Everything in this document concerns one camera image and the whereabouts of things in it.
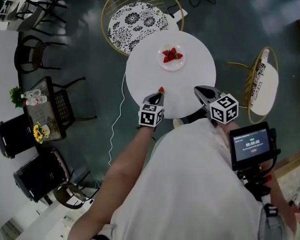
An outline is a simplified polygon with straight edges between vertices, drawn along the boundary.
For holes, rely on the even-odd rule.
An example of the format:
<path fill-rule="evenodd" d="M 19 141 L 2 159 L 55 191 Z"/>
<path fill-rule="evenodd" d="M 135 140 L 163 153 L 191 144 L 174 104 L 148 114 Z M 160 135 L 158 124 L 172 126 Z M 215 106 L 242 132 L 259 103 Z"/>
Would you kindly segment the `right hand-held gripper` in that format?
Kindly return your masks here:
<path fill-rule="evenodd" d="M 207 108 L 211 120 L 221 124 L 228 124 L 239 115 L 239 102 L 231 95 L 214 91 L 214 97 L 207 98 L 201 89 L 217 90 L 214 86 L 197 85 L 194 94 L 199 102 Z"/>

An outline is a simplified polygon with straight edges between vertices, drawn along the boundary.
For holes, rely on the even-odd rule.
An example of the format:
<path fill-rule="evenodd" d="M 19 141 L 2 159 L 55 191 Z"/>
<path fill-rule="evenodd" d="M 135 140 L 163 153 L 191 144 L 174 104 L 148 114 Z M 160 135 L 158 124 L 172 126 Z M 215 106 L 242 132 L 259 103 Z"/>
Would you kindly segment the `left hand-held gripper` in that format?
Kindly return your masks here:
<path fill-rule="evenodd" d="M 138 112 L 140 126 L 155 128 L 164 119 L 163 92 L 156 92 L 144 98 Z"/>

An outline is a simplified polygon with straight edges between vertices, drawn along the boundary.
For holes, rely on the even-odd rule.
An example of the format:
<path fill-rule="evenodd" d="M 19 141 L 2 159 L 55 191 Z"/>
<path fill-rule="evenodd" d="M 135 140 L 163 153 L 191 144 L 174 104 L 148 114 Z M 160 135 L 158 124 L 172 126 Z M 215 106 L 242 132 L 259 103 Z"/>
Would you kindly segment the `white plate of strawberries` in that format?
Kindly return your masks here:
<path fill-rule="evenodd" d="M 164 55 L 162 54 L 162 52 L 165 50 L 172 49 L 172 48 L 176 48 L 178 53 L 183 54 L 183 57 L 181 59 L 172 60 L 170 62 L 163 63 Z M 181 69 L 186 63 L 186 58 L 187 58 L 186 52 L 178 44 L 166 44 L 163 47 L 161 47 L 157 51 L 157 54 L 156 54 L 156 60 L 157 60 L 158 65 L 166 71 L 177 71 L 177 70 Z"/>

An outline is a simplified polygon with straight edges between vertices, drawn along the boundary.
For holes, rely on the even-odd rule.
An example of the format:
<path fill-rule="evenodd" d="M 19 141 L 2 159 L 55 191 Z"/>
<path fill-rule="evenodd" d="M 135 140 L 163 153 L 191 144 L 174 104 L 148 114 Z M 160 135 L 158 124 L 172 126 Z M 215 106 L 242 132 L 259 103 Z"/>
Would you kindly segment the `heap of strawberries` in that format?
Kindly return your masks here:
<path fill-rule="evenodd" d="M 183 54 L 177 52 L 177 49 L 175 47 L 168 50 L 164 50 L 162 54 L 164 55 L 163 63 L 168 63 L 173 60 L 179 60 L 183 57 Z"/>

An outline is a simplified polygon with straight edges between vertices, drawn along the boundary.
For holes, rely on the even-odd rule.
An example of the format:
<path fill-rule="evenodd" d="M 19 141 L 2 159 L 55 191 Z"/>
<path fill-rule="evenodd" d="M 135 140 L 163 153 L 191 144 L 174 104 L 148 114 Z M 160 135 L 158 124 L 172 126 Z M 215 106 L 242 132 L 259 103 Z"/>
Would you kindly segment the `person's right forearm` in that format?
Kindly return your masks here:
<path fill-rule="evenodd" d="M 227 137 L 228 142 L 230 143 L 230 135 L 229 132 L 232 130 L 239 129 L 240 127 L 234 122 L 231 121 L 228 124 L 218 123 L 218 129 L 222 129 L 224 132 L 224 136 Z M 267 171 L 272 166 L 273 162 L 271 160 L 265 161 L 260 164 L 261 171 Z M 297 219 L 295 216 L 295 212 L 293 208 L 287 203 L 282 193 L 282 190 L 279 186 L 278 179 L 275 175 L 275 171 L 272 168 L 266 176 L 271 176 L 271 180 L 266 182 L 265 186 L 271 188 L 270 190 L 270 198 L 271 204 L 277 207 L 279 214 L 283 217 L 286 225 L 289 227 L 293 236 L 289 236 L 291 240 L 294 240 L 297 233 Z"/>

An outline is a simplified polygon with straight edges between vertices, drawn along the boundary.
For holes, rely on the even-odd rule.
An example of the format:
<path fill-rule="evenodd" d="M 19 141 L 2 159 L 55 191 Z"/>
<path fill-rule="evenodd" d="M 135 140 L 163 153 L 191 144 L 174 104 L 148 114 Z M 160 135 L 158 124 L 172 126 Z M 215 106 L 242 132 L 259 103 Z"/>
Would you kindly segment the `white round table gold legs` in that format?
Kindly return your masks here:
<path fill-rule="evenodd" d="M 164 45 L 180 45 L 186 54 L 185 65 L 167 71 L 157 62 L 157 52 Z M 214 86 L 216 66 L 207 47 L 183 31 L 163 30 L 142 39 L 130 53 L 125 70 L 126 84 L 134 101 L 141 105 L 148 95 L 164 88 L 164 117 L 184 118 L 201 108 L 195 86 Z"/>

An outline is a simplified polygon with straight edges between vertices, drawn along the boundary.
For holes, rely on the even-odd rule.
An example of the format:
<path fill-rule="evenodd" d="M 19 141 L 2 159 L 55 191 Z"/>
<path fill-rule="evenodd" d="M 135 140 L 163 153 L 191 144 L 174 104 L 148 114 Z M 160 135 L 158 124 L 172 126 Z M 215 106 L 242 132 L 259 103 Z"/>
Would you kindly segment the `floral round cushion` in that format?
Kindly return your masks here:
<path fill-rule="evenodd" d="M 129 55 L 146 36 L 168 29 L 164 13 L 146 2 L 134 2 L 123 6 L 110 19 L 108 37 L 121 52 Z"/>
<path fill-rule="evenodd" d="M 252 90 L 250 95 L 250 108 L 253 107 L 254 101 L 257 100 L 259 89 L 260 89 L 258 85 L 260 84 L 265 74 L 266 65 L 268 63 L 269 52 L 270 52 L 269 49 L 265 48 L 259 54 L 259 57 L 256 59 L 255 73 L 254 73 Z"/>

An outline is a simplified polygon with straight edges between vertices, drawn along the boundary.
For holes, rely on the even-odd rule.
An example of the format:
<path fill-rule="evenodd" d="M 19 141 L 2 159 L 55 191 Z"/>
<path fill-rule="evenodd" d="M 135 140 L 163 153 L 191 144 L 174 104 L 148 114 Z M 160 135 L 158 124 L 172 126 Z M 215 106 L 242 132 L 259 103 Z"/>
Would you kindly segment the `white power strip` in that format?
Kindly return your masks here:
<path fill-rule="evenodd" d="M 173 14 L 173 18 L 178 22 L 187 15 L 188 15 L 188 13 L 182 8 Z"/>

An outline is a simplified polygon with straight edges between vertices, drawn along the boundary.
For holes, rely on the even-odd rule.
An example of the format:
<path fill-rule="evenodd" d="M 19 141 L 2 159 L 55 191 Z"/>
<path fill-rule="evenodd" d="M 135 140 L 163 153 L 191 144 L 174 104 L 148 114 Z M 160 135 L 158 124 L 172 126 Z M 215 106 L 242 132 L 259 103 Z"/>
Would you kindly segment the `person's white shirt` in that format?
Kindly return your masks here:
<path fill-rule="evenodd" d="M 181 125 L 156 144 L 114 212 L 112 240 L 291 240 L 283 217 L 261 202 L 231 167 L 231 154 L 206 119 Z"/>

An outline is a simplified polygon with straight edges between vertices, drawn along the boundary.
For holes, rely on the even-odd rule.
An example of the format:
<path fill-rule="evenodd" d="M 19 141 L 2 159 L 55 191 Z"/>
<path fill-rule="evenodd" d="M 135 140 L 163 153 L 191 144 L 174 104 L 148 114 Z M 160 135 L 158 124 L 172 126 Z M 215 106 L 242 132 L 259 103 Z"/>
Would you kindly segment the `dark glass side table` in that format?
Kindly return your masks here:
<path fill-rule="evenodd" d="M 32 90 L 41 90 L 41 94 L 47 97 L 47 101 L 44 103 L 25 107 L 25 113 L 32 125 L 40 123 L 42 127 L 44 125 L 49 127 L 50 134 L 42 140 L 43 142 L 63 140 L 67 137 L 66 130 L 74 122 L 90 121 L 97 118 L 97 116 L 76 117 L 70 103 L 67 88 L 85 79 L 85 77 L 81 77 L 60 85 L 53 83 L 50 76 L 45 76 L 31 88 Z"/>

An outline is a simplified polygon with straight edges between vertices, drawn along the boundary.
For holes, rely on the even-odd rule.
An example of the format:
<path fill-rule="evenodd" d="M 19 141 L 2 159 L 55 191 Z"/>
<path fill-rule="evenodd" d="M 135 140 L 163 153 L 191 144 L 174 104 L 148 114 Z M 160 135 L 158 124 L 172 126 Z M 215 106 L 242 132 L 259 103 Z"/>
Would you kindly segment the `sunflower pot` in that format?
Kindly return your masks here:
<path fill-rule="evenodd" d="M 51 130 L 47 124 L 42 125 L 37 122 L 33 126 L 33 136 L 37 143 L 42 144 L 44 140 L 47 140 L 50 136 Z"/>

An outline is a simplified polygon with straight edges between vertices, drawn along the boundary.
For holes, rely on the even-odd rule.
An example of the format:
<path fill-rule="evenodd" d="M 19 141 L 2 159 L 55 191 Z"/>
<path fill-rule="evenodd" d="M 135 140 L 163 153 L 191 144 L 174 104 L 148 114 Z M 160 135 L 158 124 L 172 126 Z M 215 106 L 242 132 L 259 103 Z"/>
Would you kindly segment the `dark wooden round chair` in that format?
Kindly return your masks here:
<path fill-rule="evenodd" d="M 71 210 L 79 210 L 85 203 L 92 203 L 93 197 L 97 194 L 99 188 L 95 189 L 92 194 L 85 193 L 84 190 L 87 185 L 81 185 L 81 183 L 91 172 L 88 171 L 77 183 L 70 181 L 73 173 L 74 171 L 70 174 L 69 180 L 53 190 L 53 195 L 62 206 Z"/>

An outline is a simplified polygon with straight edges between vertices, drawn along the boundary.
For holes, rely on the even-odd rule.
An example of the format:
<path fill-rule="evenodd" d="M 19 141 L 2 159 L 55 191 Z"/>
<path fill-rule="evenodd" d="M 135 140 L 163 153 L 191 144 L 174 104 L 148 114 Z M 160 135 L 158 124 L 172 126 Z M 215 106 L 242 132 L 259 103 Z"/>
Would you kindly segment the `green potted plant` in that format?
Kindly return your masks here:
<path fill-rule="evenodd" d="M 10 101 L 14 104 L 15 108 L 23 108 L 26 99 L 24 98 L 24 91 L 21 87 L 16 86 L 9 91 Z"/>

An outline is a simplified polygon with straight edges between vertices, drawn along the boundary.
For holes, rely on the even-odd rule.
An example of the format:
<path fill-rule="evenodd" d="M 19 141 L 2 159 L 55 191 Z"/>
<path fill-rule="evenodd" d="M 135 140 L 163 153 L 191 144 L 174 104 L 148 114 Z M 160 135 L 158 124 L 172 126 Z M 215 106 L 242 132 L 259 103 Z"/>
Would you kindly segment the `black hard case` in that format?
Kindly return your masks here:
<path fill-rule="evenodd" d="M 0 151 L 5 158 L 14 159 L 16 155 L 35 147 L 36 141 L 26 114 L 0 122 Z"/>
<path fill-rule="evenodd" d="M 43 149 L 41 153 L 13 173 L 18 188 L 35 203 L 69 180 L 70 173 L 58 150 Z"/>

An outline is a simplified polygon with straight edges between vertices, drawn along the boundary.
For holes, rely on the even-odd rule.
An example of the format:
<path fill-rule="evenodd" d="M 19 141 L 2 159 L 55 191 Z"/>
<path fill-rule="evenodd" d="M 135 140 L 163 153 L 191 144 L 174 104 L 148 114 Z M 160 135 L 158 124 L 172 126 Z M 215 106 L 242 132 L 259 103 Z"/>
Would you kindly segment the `grey padded chair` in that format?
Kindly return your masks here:
<path fill-rule="evenodd" d="M 8 21 L 7 30 L 8 31 L 15 31 L 15 32 L 28 32 L 28 31 L 35 31 L 46 36 L 52 36 L 53 34 L 43 31 L 38 28 L 40 23 L 51 23 L 50 19 L 45 19 L 46 16 L 53 16 L 57 20 L 62 23 L 66 23 L 61 17 L 56 15 L 53 12 L 55 7 L 67 9 L 68 7 L 64 4 L 60 4 L 57 1 L 31 1 L 26 0 L 25 2 L 28 5 L 34 6 L 34 11 L 27 9 L 26 11 L 15 12 L 12 11 L 10 13 L 11 17 Z"/>

